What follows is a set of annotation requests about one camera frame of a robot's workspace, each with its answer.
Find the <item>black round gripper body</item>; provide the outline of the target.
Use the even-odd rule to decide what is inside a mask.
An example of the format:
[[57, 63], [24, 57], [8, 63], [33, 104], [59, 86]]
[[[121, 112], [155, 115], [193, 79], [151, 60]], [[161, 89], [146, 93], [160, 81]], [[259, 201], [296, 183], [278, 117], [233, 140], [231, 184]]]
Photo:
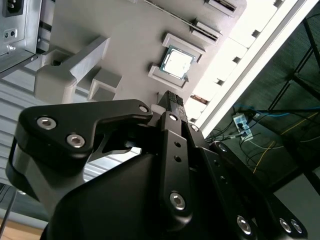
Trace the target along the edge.
[[202, 171], [186, 156], [136, 156], [68, 193], [44, 240], [236, 240]]

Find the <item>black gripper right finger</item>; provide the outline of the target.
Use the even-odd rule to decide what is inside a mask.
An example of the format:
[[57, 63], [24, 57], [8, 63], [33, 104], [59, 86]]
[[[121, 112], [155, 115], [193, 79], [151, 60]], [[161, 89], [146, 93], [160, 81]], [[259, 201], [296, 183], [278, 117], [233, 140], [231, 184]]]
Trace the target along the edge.
[[193, 218], [176, 234], [179, 240], [306, 240], [300, 220], [222, 142], [208, 144], [187, 120], [183, 99], [176, 96], [187, 139]]

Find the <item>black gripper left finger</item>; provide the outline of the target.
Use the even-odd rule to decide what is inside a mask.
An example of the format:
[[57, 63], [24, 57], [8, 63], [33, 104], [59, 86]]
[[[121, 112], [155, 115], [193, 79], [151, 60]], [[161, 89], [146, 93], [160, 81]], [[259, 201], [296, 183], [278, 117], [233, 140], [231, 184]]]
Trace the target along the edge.
[[50, 218], [71, 191], [134, 157], [187, 157], [176, 95], [155, 109], [136, 99], [43, 105], [18, 118], [7, 166], [11, 183]]

